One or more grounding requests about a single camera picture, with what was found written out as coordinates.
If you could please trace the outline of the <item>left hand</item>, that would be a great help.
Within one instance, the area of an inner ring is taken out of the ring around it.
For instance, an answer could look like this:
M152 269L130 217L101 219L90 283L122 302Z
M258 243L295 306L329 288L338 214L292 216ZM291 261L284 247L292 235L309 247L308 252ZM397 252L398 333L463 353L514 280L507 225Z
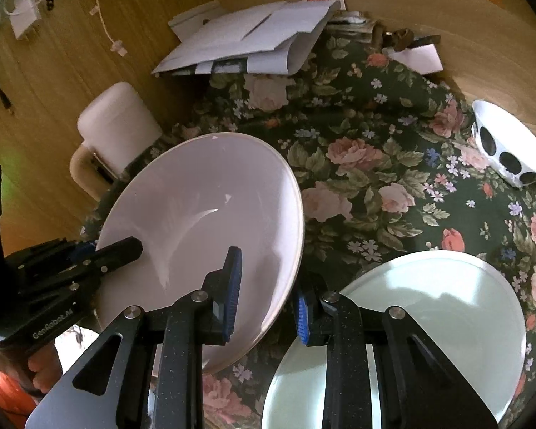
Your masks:
M63 375L55 343L50 342L28 358L26 370L0 353L0 371L34 396L45 395Z

